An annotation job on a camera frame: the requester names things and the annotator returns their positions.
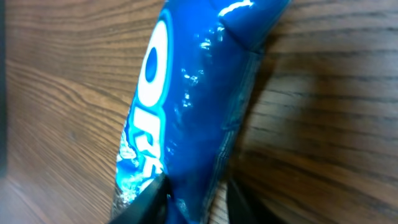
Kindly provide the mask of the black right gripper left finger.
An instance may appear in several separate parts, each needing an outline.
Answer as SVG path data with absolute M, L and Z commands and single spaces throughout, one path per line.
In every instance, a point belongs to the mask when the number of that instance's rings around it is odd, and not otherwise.
M 161 173 L 109 224 L 164 224 L 169 191 L 169 180 Z

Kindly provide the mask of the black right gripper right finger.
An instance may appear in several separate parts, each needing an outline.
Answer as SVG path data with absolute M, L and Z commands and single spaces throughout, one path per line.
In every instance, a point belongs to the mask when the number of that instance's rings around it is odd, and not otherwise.
M 230 224 L 280 224 L 280 218 L 234 179 L 229 179 L 227 207 Z

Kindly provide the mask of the blue Oreo cookie pack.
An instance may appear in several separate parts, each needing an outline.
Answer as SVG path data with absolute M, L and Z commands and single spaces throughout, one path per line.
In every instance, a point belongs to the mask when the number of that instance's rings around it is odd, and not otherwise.
M 161 173 L 165 223 L 206 223 L 285 0 L 169 0 L 150 37 L 116 157 L 111 218 Z

